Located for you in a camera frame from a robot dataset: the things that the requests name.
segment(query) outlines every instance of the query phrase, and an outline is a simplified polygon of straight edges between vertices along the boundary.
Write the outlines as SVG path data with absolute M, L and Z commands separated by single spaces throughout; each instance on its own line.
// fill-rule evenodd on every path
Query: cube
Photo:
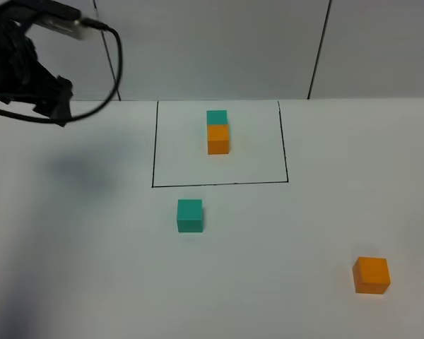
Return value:
M 207 125 L 227 125 L 227 111 L 207 111 Z
M 208 125 L 207 126 L 207 153 L 228 154 L 229 153 L 229 126 Z
M 353 266 L 353 282 L 357 293 L 382 295 L 391 284 L 387 260 L 359 257 Z
M 203 232 L 202 200 L 178 200 L 177 230 L 179 233 Z

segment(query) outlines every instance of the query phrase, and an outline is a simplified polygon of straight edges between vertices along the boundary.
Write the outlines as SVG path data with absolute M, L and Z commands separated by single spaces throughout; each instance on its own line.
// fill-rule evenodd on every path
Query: white table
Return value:
M 187 145 L 162 104 L 192 123 L 160 103 L 158 141 Z M 4 328 L 20 314 L 22 339 L 424 338 L 424 100 L 281 101 L 289 183 L 165 188 L 156 106 L 114 102 L 64 129 L 0 117 Z M 253 132 L 229 114 L 232 147 Z M 280 125 L 262 127 L 284 166 Z M 272 165 L 257 175 L 281 176 Z M 177 233 L 178 198 L 203 199 L 204 233 Z M 358 256 L 388 259 L 384 295 L 354 292 Z

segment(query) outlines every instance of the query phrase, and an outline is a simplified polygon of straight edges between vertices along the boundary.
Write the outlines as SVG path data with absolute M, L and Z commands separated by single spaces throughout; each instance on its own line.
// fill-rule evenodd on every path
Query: black cable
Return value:
M 18 113 L 5 111 L 3 109 L 0 109 L 0 116 L 16 119 L 16 120 L 21 120 L 21 121 L 35 122 L 36 124 L 67 124 L 69 122 L 79 121 L 79 120 L 83 120 L 88 117 L 91 117 L 92 115 L 102 110 L 105 106 L 107 106 L 110 103 L 110 101 L 112 101 L 114 95 L 118 91 L 119 84 L 121 83 L 121 79 L 122 79 L 123 56 L 122 56 L 121 37 L 119 36 L 116 30 L 97 20 L 86 18 L 81 21 L 81 24 L 89 28 L 94 28 L 96 30 L 104 30 L 104 31 L 110 32 L 113 34 L 114 38 L 116 39 L 117 50 L 118 50 L 118 71 L 117 71 L 116 81 L 114 82 L 114 86 L 112 90 L 110 91 L 109 95 L 105 98 L 105 100 L 102 101 L 100 105 L 98 105 L 95 109 L 92 109 L 89 112 L 77 115 L 75 117 L 66 118 L 66 119 L 35 118 L 35 117 L 29 117 L 28 115 L 24 115 L 24 114 L 18 114 Z

